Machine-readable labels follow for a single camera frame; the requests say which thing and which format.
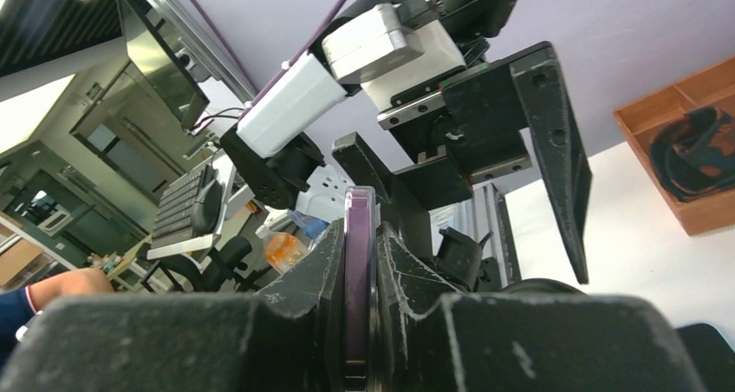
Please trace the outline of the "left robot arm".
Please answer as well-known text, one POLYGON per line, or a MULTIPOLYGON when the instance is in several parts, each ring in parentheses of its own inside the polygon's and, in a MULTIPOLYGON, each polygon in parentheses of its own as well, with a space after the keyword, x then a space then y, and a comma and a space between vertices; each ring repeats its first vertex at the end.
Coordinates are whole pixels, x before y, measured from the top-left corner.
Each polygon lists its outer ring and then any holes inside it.
POLYGON ((535 159, 576 280, 592 173, 553 45, 488 61, 517 0, 339 0, 247 104, 224 150, 257 197, 296 208, 324 164, 306 129, 364 93, 411 158, 401 184, 427 210, 535 159))

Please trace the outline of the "person forearm blue sleeve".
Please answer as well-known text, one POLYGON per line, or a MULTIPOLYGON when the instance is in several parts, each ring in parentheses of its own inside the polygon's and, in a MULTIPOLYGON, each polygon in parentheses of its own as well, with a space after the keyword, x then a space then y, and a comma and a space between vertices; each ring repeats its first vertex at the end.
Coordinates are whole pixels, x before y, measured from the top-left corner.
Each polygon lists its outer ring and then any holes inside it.
POLYGON ((103 271, 93 268, 65 271, 1 294, 1 371, 18 344, 16 333, 56 299, 114 293, 103 271))

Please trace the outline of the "white case phone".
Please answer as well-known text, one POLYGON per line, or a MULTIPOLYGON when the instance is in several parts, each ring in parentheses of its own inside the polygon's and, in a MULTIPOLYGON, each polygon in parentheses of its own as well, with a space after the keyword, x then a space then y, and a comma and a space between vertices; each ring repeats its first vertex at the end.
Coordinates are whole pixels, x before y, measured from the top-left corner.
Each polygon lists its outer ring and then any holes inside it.
POLYGON ((344 217, 344 329, 343 375, 347 391, 369 391, 371 363, 380 328, 377 318, 375 191, 351 186, 345 197, 344 217))

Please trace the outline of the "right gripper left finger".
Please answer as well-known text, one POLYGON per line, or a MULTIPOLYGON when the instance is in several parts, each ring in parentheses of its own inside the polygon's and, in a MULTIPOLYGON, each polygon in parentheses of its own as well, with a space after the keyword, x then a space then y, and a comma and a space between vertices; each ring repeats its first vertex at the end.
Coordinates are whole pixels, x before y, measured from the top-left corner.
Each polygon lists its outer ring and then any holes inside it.
POLYGON ((338 391, 343 223, 257 293, 65 297, 35 317, 4 391, 338 391))

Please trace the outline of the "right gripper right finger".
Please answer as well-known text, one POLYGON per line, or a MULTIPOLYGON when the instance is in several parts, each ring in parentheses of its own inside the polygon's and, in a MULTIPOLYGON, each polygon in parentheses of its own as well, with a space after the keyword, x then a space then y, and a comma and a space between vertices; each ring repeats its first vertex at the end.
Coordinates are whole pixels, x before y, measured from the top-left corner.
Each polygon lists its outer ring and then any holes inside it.
POLYGON ((463 293, 385 225, 377 239, 390 391, 701 391, 649 302, 572 293, 463 293))

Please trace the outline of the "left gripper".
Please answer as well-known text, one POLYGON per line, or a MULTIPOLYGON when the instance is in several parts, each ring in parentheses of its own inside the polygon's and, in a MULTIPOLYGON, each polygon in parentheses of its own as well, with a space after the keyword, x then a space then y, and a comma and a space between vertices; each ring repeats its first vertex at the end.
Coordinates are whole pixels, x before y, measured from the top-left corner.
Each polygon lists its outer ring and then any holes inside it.
POLYGON ((377 121, 415 165, 390 171, 356 132, 335 140, 332 156, 356 185, 375 190, 382 219, 418 258, 433 256, 431 210, 471 199, 471 183, 531 167, 528 127, 576 282, 589 282, 592 173, 550 42, 422 82, 395 95, 377 121))

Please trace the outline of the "black case phone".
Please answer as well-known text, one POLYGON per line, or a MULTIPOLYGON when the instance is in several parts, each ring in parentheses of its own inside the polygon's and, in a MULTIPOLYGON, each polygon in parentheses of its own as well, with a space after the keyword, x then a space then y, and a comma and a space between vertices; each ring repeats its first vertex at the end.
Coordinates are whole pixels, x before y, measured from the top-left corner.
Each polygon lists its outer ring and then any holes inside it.
POLYGON ((712 392, 734 392, 734 350, 708 323, 679 327, 677 332, 702 382, 712 392))

